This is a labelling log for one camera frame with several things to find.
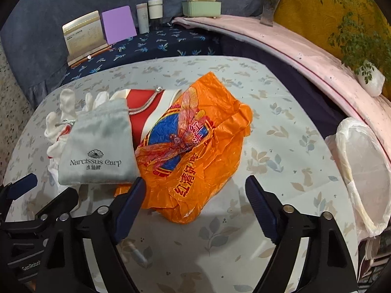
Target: orange plastic bag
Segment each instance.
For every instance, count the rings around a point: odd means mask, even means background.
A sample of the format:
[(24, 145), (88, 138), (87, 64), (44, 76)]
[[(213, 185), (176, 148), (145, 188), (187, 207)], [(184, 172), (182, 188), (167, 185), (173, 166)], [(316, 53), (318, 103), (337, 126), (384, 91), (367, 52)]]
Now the orange plastic bag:
[(147, 183), (142, 208), (193, 221), (239, 166), (252, 111), (213, 73), (191, 85), (136, 149)]

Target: bolt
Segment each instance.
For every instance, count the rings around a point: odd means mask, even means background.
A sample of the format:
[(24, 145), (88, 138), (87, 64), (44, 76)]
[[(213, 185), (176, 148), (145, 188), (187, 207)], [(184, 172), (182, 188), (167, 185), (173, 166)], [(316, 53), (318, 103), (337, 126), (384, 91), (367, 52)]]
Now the bolt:
[(69, 215), (67, 213), (64, 213), (60, 216), (61, 221), (66, 221), (69, 218)]
[(105, 213), (107, 213), (109, 211), (109, 207), (100, 206), (97, 211), (98, 211), (98, 214), (104, 215)]
[(291, 205), (285, 205), (283, 207), (284, 211), (287, 212), (288, 214), (292, 214), (294, 212), (294, 208)]
[(331, 220), (333, 218), (333, 215), (331, 212), (325, 211), (323, 213), (323, 217), (326, 218), (327, 220)]

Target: terrazzo floor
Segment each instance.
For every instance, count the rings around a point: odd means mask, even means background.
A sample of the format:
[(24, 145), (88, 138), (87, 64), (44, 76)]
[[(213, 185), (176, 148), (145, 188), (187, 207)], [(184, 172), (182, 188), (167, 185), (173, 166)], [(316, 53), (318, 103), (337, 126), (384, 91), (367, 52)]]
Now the terrazzo floor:
[(0, 184), (12, 151), (33, 110), (16, 83), (0, 41)]

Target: flower logo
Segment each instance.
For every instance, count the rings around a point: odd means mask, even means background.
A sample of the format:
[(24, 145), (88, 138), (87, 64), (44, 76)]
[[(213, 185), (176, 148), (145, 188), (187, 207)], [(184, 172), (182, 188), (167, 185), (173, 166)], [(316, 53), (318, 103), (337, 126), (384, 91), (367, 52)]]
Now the flower logo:
[(103, 152), (98, 149), (93, 149), (89, 151), (88, 156), (92, 158), (101, 158), (103, 156)]

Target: light green storage container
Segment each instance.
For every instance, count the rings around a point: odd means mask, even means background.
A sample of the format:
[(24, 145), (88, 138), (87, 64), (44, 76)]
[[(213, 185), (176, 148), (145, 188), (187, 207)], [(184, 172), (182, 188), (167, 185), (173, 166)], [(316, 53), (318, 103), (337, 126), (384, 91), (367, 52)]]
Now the light green storage container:
[(183, 14), (187, 17), (219, 17), (221, 1), (188, 0), (182, 2)]

